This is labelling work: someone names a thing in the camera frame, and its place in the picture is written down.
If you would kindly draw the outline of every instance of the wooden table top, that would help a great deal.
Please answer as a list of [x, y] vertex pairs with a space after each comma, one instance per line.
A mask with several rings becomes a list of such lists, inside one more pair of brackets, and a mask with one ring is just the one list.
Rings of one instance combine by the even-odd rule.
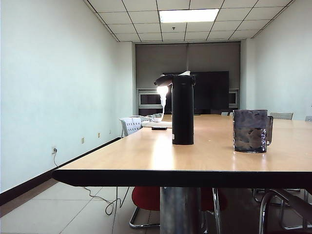
[[[108, 182], [96, 176], [116, 179]], [[131, 182], [129, 185], [190, 187], [207, 183], [216, 187], [252, 187], [252, 183], [287, 187], [296, 183], [295, 187], [303, 187], [312, 181], [312, 123], [274, 119], [267, 152], [240, 153], [233, 148], [232, 117], [194, 116], [194, 145], [173, 145], [171, 129], [143, 128], [57, 169], [53, 177], [72, 185], [79, 185], [79, 180], [83, 185], [96, 181], [97, 186]]]

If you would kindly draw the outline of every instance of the floor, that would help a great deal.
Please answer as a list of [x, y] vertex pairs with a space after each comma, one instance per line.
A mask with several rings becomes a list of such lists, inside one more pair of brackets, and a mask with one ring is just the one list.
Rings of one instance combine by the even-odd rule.
[[[116, 198], [115, 187], [88, 187], [92, 195], [109, 201]], [[116, 216], [105, 213], [106, 202], [90, 197], [81, 187], [73, 187], [54, 180], [47, 181], [41, 188], [1, 206], [0, 232], [2, 234], [158, 234], [159, 228], [134, 230], [128, 225], [135, 209], [131, 201], [130, 188], [124, 204], [117, 209]], [[119, 187], [119, 197], [127, 188]], [[224, 234], [256, 234], [258, 231], [259, 204], [252, 198], [250, 189], [220, 189], [228, 201], [222, 211]], [[270, 230], [280, 230], [276, 221], [277, 208], [271, 207]], [[287, 211], [288, 224], [299, 224], [300, 219]], [[159, 222], [159, 212], [140, 210], [137, 223]], [[215, 233], [215, 221], [209, 216], [209, 232]]]

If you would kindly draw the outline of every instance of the ceiling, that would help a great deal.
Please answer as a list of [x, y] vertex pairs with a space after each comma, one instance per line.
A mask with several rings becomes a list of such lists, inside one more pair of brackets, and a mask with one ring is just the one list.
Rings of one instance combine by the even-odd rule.
[[[225, 41], [256, 37], [294, 0], [84, 0], [117, 41]], [[161, 10], [219, 8], [214, 22], [160, 23]]]

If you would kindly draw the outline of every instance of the smartphone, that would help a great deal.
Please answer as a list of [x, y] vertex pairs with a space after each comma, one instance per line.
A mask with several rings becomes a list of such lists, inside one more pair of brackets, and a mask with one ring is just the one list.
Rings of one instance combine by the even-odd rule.
[[162, 127], [152, 127], [152, 130], [167, 130], [167, 127], [162, 128]]

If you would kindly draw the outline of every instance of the table leg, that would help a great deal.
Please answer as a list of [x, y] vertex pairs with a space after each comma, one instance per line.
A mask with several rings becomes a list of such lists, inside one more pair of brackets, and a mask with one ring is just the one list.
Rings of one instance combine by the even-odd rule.
[[160, 234], [199, 234], [200, 188], [160, 188]]

